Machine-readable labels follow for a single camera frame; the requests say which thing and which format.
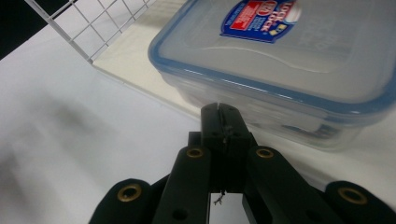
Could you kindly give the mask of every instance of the white wire basket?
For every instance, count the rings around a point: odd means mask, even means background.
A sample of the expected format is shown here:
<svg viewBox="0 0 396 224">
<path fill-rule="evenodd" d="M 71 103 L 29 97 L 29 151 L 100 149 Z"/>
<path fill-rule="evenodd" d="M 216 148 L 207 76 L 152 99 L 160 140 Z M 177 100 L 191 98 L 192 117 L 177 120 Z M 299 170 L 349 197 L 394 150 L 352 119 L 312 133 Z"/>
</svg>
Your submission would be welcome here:
<svg viewBox="0 0 396 224">
<path fill-rule="evenodd" d="M 25 2 L 93 63 L 155 0 L 68 0 L 51 15 L 37 1 Z"/>
</svg>

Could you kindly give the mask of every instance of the white table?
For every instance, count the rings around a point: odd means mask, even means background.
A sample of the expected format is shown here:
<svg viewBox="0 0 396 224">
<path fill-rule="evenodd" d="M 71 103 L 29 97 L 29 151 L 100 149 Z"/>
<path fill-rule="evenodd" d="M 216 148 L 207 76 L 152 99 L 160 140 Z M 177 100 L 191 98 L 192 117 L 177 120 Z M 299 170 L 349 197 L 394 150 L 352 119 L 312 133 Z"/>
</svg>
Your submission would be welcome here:
<svg viewBox="0 0 396 224">
<path fill-rule="evenodd" d="M 147 50 L 139 46 L 123 53 Z M 95 62 L 102 70 L 103 57 Z M 127 72 L 158 76 L 139 60 L 142 67 Z M 112 75 L 118 79 L 84 62 L 50 27 L 0 62 L 0 223 L 87 223 L 117 182 L 132 177 L 152 184 L 170 172 L 188 132 L 200 130 L 196 114 L 186 113 L 198 108 L 159 101 Z M 314 186 L 349 180 L 396 209 L 395 125 L 396 112 L 333 153 L 254 133 Z M 211 223 L 248 223 L 240 197 L 212 206 Z"/>
</svg>

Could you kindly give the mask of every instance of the brass screw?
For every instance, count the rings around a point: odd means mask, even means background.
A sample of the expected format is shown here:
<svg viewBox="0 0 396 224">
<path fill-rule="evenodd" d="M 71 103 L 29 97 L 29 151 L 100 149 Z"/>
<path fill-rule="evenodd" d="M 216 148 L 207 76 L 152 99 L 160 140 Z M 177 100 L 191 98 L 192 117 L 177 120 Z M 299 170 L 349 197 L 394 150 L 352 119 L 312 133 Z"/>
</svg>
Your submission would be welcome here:
<svg viewBox="0 0 396 224">
<path fill-rule="evenodd" d="M 360 191 L 352 188 L 340 188 L 338 190 L 338 194 L 346 201 L 350 203 L 364 205 L 367 204 L 367 197 L 364 196 Z"/>
<path fill-rule="evenodd" d="M 187 150 L 187 156 L 190 158 L 200 158 L 204 156 L 204 152 L 200 148 L 194 147 Z"/>
<path fill-rule="evenodd" d="M 271 159 L 271 158 L 273 158 L 275 156 L 274 152 L 272 150 L 268 149 L 268 148 L 257 149 L 256 150 L 256 154 L 259 157 L 264 158 L 264 159 Z"/>
<path fill-rule="evenodd" d="M 119 190 L 117 197 L 123 203 L 131 202 L 140 197 L 142 188 L 138 184 L 130 184 Z"/>
</svg>

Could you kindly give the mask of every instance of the plastic container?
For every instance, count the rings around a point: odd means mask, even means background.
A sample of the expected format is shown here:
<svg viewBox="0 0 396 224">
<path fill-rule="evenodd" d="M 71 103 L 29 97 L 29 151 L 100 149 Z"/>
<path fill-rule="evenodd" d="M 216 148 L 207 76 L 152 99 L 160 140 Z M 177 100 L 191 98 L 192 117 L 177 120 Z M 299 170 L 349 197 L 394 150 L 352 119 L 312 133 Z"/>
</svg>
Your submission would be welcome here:
<svg viewBox="0 0 396 224">
<path fill-rule="evenodd" d="M 395 8 L 394 0 L 190 0 L 149 57 L 194 105 L 233 105 L 250 125 L 340 147 L 395 101 Z"/>
</svg>

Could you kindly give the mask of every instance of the blue and red label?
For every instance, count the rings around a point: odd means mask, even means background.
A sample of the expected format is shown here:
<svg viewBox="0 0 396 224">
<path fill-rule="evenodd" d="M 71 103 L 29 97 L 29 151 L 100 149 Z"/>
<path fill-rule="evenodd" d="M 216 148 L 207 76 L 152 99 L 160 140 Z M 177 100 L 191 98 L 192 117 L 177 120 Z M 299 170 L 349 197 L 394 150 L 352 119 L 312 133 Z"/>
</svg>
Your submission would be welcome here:
<svg viewBox="0 0 396 224">
<path fill-rule="evenodd" d="M 300 15 L 297 0 L 242 1 L 224 20 L 221 35 L 275 43 Z"/>
</svg>

